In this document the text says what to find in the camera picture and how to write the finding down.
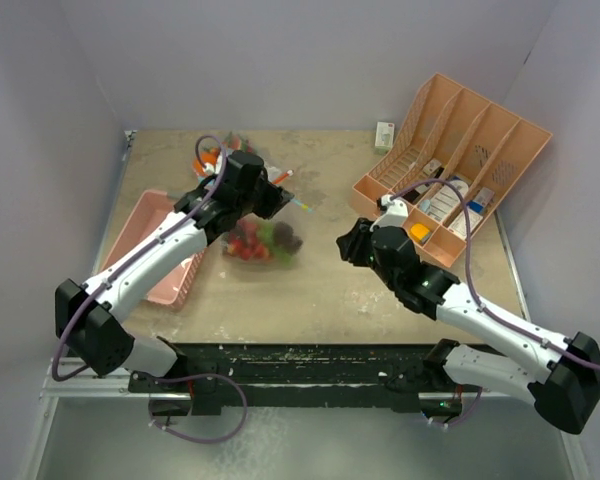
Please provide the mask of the zip bag with fake fruit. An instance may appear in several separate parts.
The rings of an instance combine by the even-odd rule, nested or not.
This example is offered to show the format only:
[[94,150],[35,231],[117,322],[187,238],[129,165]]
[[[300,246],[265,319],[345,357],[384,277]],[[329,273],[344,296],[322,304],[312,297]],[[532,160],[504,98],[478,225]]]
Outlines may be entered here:
[[249,214],[221,237],[223,257],[242,267],[294,268],[306,243],[312,210],[293,199],[270,219]]

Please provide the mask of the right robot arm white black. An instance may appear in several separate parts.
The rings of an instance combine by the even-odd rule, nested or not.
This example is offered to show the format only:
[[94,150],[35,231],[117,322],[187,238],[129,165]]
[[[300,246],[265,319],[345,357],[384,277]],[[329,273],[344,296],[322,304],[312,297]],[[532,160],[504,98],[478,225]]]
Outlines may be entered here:
[[340,257],[371,269],[406,309],[463,330],[493,348],[442,340],[425,366],[436,391],[473,385],[517,398],[557,429],[578,435],[600,401],[600,348],[578,332],[546,330],[478,298],[467,282],[424,262],[407,233],[358,219],[336,240]]

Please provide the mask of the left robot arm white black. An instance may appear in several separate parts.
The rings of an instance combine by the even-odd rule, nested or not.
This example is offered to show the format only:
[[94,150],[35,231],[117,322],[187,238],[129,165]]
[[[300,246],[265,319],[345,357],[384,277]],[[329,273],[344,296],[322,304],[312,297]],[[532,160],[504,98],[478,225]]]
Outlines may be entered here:
[[164,392],[178,390],[186,378],[184,355],[165,340],[133,336],[124,321],[185,259],[204,251],[245,216],[272,219],[293,197],[269,180],[259,156],[242,151],[224,156],[214,174],[185,193],[156,229],[116,263],[82,283],[67,279],[56,288],[61,346],[99,376],[125,368],[149,374]]

